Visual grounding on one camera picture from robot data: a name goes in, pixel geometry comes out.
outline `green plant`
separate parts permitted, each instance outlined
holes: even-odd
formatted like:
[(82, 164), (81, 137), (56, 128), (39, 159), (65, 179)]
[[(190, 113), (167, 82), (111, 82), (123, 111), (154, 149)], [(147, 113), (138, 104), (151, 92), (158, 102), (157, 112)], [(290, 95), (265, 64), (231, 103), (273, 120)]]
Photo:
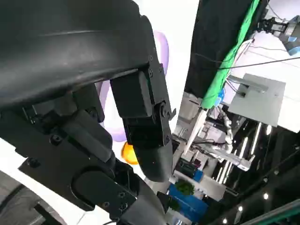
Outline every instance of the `green plant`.
[(193, 195), (194, 194), (194, 186), (183, 180), (183, 179), (179, 179), (176, 183), (175, 183), (175, 187), (177, 190), (179, 190), (183, 195)]
[(179, 211), (180, 210), (180, 205), (176, 199), (171, 199), (169, 207), (174, 210), (174, 211)]

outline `orange object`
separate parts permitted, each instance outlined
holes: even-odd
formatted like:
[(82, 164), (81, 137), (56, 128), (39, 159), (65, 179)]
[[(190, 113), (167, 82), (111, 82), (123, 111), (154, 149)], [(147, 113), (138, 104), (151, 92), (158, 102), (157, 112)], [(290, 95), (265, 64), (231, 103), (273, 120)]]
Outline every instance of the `orange object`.
[(139, 164), (135, 155), (135, 150), (133, 149), (133, 145), (130, 145), (127, 142), (124, 144), (122, 150), (122, 158), (131, 165)]

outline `green strip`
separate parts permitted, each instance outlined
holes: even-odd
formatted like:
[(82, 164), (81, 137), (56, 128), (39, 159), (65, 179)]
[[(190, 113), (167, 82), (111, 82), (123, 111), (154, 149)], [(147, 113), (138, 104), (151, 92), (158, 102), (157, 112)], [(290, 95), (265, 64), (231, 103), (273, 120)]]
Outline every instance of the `green strip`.
[[(236, 53), (238, 49), (240, 48), (241, 44), (243, 43), (245, 36), (248, 32), (248, 29), (250, 27), (252, 17), (254, 15), (254, 12), (258, 6), (259, 0), (253, 0), (247, 15), (244, 19), (244, 22), (240, 28), (238, 41), (236, 46), (233, 47), (232, 50), (226, 55), (225, 59), (223, 60), (220, 68), (229, 68), (232, 66), (234, 62), (234, 58), (236, 56)], [(201, 107), (205, 109), (210, 109), (214, 106), (215, 101), (218, 97), (219, 92), (221, 91), (224, 82), (226, 81), (227, 74), (229, 72), (229, 69), (221, 69), (218, 70), (214, 80), (212, 81), (208, 91), (206, 92), (206, 95), (202, 101)]]
[(277, 215), (275, 217), (269, 218), (268, 220), (262, 221), (258, 225), (269, 225), (269, 224), (272, 224), (274, 222), (281, 221), (285, 218), (297, 215), (299, 213), (300, 213), (300, 208), (292, 209), (292, 210), (289, 210), (285, 213)]

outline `gray metal plate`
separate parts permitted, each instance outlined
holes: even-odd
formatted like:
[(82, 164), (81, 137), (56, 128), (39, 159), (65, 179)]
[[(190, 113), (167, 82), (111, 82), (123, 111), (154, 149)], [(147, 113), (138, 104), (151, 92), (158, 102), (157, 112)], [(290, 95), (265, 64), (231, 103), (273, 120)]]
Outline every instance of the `gray metal plate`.
[(277, 127), (285, 83), (250, 74), (245, 74), (244, 79), (269, 88), (261, 93), (249, 87), (245, 97), (236, 94), (228, 111)]

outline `led light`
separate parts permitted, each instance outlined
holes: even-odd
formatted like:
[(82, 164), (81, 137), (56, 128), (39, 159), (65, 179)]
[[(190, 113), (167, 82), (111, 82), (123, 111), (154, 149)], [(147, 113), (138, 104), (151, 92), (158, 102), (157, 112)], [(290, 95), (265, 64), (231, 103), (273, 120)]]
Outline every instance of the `led light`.
[(253, 153), (254, 153), (254, 150), (255, 150), (255, 147), (256, 147), (257, 138), (258, 138), (258, 135), (259, 135), (259, 132), (260, 132), (261, 128), (262, 128), (262, 123), (259, 123), (258, 126), (257, 126), (256, 133), (255, 133), (254, 141), (252, 143), (251, 155), (253, 155)]
[(220, 177), (220, 175), (221, 175), (222, 170), (223, 170), (223, 167), (221, 167), (221, 169), (219, 170), (219, 173), (218, 173), (218, 175), (217, 175), (216, 182), (218, 181), (218, 179), (219, 179), (219, 177)]
[(272, 131), (272, 126), (271, 125), (268, 125), (267, 126), (267, 130), (266, 130), (266, 135), (269, 135)]
[(268, 193), (264, 193), (264, 194), (263, 194), (263, 198), (264, 198), (265, 200), (267, 200), (267, 199), (269, 198)]
[(222, 175), (221, 175), (219, 184), (222, 184), (222, 183), (223, 183), (224, 178), (225, 178), (226, 171), (227, 171), (227, 169), (228, 169), (228, 166), (229, 166), (229, 161), (227, 161), (227, 162), (225, 163), (225, 167), (224, 167), (224, 170), (223, 170), (223, 172), (222, 172)]
[(240, 158), (243, 158), (246, 146), (247, 146), (247, 142), (248, 142), (248, 137), (245, 137), (243, 145), (242, 145), (242, 149), (240, 150)]
[(232, 163), (229, 164), (229, 168), (228, 168), (227, 173), (226, 173), (226, 180), (227, 180), (227, 177), (230, 173), (232, 165), (233, 165)]

